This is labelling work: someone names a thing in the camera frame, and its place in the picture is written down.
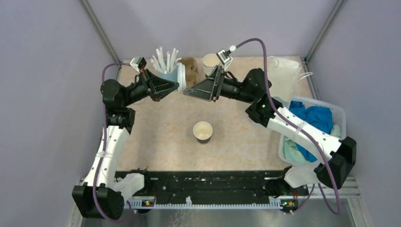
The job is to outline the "blue straw holder cup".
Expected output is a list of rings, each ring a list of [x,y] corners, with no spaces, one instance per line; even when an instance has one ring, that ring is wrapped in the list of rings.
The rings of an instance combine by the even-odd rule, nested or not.
[[[178,82],[178,67],[176,66],[171,73],[157,71],[157,75],[162,79]]]

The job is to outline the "white takeout paper bag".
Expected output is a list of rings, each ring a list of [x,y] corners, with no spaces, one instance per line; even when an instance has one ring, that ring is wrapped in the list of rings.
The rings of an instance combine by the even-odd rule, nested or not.
[[[297,84],[313,75],[305,72],[300,57],[268,57],[268,79],[271,82],[272,97],[290,102]]]

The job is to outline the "white wrapped straws bundle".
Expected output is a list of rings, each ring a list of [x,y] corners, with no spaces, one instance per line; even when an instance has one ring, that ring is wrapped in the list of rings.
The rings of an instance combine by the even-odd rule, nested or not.
[[[179,58],[177,55],[179,50],[174,48],[172,52],[163,52],[163,47],[160,46],[156,49],[156,55],[153,55],[150,59],[153,67],[162,74],[173,73],[178,68]]]

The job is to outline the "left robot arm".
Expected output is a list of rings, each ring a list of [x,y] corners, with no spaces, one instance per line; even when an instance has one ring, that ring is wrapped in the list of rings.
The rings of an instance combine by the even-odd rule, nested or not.
[[[93,165],[82,185],[72,191],[73,200],[85,218],[117,221],[128,200],[137,192],[150,193],[152,183],[142,173],[129,173],[115,182],[118,160],[131,134],[135,111],[129,105],[150,97],[159,102],[178,89],[179,83],[140,69],[139,80],[125,87],[115,79],[103,81],[104,127]]]

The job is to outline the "white plastic basket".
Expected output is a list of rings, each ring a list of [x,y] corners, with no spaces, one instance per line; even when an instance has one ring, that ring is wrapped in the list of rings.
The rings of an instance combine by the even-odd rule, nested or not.
[[[300,97],[300,96],[292,97],[291,101],[303,102],[303,104],[305,105],[306,108],[311,107],[311,106],[321,106],[321,107],[329,108],[332,112],[332,121],[333,121],[334,126],[338,126],[340,129],[340,136],[338,136],[338,137],[335,136],[335,137],[340,138],[340,139],[343,139],[346,137],[346,115],[345,115],[345,111],[341,107],[335,106],[335,105],[332,105],[332,104],[329,104],[329,103],[326,103],[323,101],[319,101],[316,99]],[[289,108],[291,101],[289,103],[284,102],[283,103],[284,106]],[[278,153],[281,151],[281,148],[282,148],[283,137],[284,137],[284,135],[281,135],[281,137],[280,137]]]

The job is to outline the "white plastic cup lid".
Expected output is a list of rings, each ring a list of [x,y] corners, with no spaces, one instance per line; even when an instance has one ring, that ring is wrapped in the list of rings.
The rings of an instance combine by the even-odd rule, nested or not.
[[[187,87],[185,65],[179,62],[177,68],[177,80],[179,83],[178,92],[183,92]]]

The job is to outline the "blue cloth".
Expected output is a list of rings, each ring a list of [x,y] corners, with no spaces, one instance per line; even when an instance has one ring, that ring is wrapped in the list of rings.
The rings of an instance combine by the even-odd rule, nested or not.
[[[297,117],[306,121],[317,129],[333,136],[340,136],[340,129],[338,126],[334,126],[332,121],[332,112],[329,108],[321,106],[311,106],[306,108],[303,102],[291,101],[289,110]],[[305,159],[311,163],[317,160],[317,158],[304,147],[298,145],[297,143],[295,144]]]

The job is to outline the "light green cloth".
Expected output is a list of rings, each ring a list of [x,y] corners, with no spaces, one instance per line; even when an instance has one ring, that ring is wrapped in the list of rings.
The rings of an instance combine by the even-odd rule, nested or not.
[[[286,136],[283,137],[282,148],[279,152],[279,156],[283,161],[294,166],[304,166],[311,163],[301,154],[295,142]]]

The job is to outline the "black paper coffee cup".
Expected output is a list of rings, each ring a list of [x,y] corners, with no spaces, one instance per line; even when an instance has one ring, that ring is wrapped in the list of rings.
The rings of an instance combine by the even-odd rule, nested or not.
[[[194,125],[192,132],[196,140],[204,145],[209,143],[213,135],[213,127],[210,123],[202,121]]]

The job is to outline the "stack of paper cups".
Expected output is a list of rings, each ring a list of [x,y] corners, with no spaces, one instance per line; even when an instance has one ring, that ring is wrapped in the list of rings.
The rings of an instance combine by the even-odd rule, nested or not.
[[[203,70],[206,76],[209,76],[213,69],[220,64],[220,60],[215,53],[209,53],[202,59]]]

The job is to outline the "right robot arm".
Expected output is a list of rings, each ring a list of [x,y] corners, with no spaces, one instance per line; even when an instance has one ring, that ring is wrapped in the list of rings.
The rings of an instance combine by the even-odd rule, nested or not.
[[[357,143],[350,137],[343,139],[325,133],[301,120],[280,101],[268,98],[264,71],[250,70],[245,79],[226,77],[221,66],[196,85],[184,90],[187,96],[206,101],[217,101],[221,96],[250,103],[246,114],[255,123],[277,131],[312,153],[317,161],[303,166],[285,168],[277,182],[278,191],[290,195],[297,187],[320,183],[341,189],[356,162]]]

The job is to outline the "brown cardboard cup carrier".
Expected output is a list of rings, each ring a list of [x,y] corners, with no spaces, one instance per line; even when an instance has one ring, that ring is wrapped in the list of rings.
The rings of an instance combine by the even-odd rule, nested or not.
[[[179,62],[185,66],[185,81],[187,87],[199,83],[198,64],[195,58],[183,57]]]

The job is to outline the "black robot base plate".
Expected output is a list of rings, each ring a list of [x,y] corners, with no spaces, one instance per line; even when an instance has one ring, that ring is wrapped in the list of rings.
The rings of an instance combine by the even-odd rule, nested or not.
[[[262,171],[117,171],[115,179],[139,173],[143,189],[134,198],[153,200],[156,205],[253,205],[268,204],[278,197],[307,196],[306,185],[291,188],[280,170]]]

